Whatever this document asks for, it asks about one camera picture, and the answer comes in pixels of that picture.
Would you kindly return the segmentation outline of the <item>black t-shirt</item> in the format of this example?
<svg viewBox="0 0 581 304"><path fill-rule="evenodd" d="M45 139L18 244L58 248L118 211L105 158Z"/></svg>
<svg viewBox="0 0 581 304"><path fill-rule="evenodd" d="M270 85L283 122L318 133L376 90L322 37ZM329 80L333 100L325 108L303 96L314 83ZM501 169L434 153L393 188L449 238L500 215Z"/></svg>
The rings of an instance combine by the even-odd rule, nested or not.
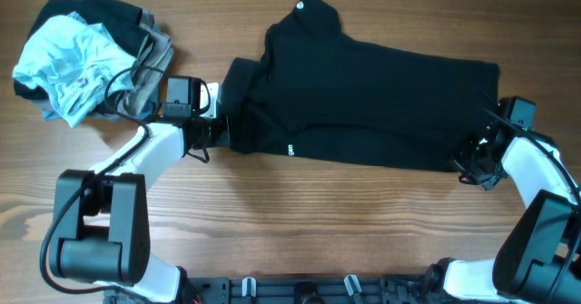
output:
<svg viewBox="0 0 581 304"><path fill-rule="evenodd" d="M236 58L222 112L236 152L450 172L497 104L496 64L354 40L322 0L272 25L260 60Z"/></svg>

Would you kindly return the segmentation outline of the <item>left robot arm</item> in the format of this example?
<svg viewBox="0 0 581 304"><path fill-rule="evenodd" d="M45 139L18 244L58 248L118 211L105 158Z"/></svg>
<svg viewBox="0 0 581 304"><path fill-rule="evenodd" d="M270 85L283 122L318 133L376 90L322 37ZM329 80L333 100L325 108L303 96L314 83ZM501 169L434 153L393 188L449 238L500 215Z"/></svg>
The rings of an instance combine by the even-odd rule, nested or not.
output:
<svg viewBox="0 0 581 304"><path fill-rule="evenodd" d="M228 123L220 114L219 83L172 76L168 100L137 120L135 136L90 170L67 170L56 183L53 221L44 236L39 268L44 282L86 283L84 294L105 292L106 302L201 303L186 271L151 252L147 191L186 156L208 162Z"/></svg>

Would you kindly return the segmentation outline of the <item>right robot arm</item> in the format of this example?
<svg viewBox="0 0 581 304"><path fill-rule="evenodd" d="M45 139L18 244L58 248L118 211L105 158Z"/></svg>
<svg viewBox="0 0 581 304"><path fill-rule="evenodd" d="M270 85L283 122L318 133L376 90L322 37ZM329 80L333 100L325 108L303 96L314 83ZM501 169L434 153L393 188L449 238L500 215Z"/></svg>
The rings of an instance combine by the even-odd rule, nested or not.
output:
<svg viewBox="0 0 581 304"><path fill-rule="evenodd" d="M580 187L554 141L534 131L536 109L522 97L500 99L487 136L453 153L460 182L491 190L511 178L526 210L495 258L431 265L423 302L579 302Z"/></svg>

